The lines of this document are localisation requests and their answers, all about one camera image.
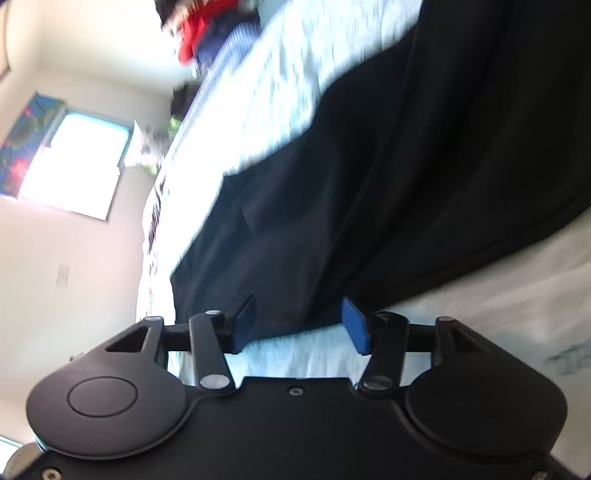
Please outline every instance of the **blue striped cloth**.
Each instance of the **blue striped cloth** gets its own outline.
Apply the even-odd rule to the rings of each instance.
[[[229,35],[218,52],[216,59],[213,61],[212,66],[207,71],[203,83],[199,87],[183,123],[174,137],[174,141],[168,151],[167,161],[174,159],[179,146],[181,146],[193,127],[195,120],[201,114],[207,100],[216,90],[222,75],[227,70],[233,73],[238,69],[260,34],[261,26],[258,23],[248,22],[238,25]]]

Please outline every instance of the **bed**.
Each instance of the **bed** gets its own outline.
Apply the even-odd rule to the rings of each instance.
[[[223,175],[254,165],[305,130],[331,82],[400,39],[419,7],[418,0],[356,0],[346,9],[339,0],[294,1],[260,37],[239,32],[232,48],[222,49],[147,200],[138,320],[158,315],[175,322],[170,275],[207,218]],[[554,454],[581,475],[591,470],[590,234],[586,213],[544,242],[391,308],[413,323],[455,316],[552,378],[570,409]],[[237,384],[245,376],[356,382],[369,360],[342,326],[252,342],[226,359]],[[403,383],[429,365],[428,355],[409,354]],[[186,355],[171,355],[169,370],[187,384],[194,382],[192,369]]]

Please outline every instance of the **white bed sheet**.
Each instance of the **white bed sheet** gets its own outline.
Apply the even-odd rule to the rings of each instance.
[[[416,0],[296,0],[267,26],[234,77],[203,110],[167,172],[167,192],[154,240],[158,268],[138,317],[174,322],[170,273],[199,233],[225,172],[247,168],[308,127],[320,95],[342,72],[389,46],[414,23]],[[393,307],[414,323],[457,317],[552,378],[569,401],[554,453],[579,475],[591,471],[591,213],[550,239],[482,271]],[[342,326],[248,345],[226,356],[235,381],[268,377],[349,377],[358,355]],[[428,368],[428,355],[408,355],[403,382]],[[171,357],[187,383],[192,363]]]

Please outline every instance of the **red clothing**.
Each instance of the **red clothing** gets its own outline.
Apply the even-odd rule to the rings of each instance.
[[[212,18],[238,7],[238,0],[209,0],[205,5],[199,6],[201,3],[202,1],[196,2],[195,10],[181,26],[183,43],[178,51],[178,59],[181,63],[191,61],[195,48],[205,35]]]

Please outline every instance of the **window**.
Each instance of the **window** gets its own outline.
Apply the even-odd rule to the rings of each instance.
[[[8,4],[6,0],[0,0],[0,80],[8,73],[8,54],[6,51],[6,31],[8,23]]]
[[[33,159],[19,197],[106,220],[131,129],[69,112]]]
[[[11,440],[0,437],[0,473],[6,468],[6,464],[10,457],[16,452],[21,445]]]

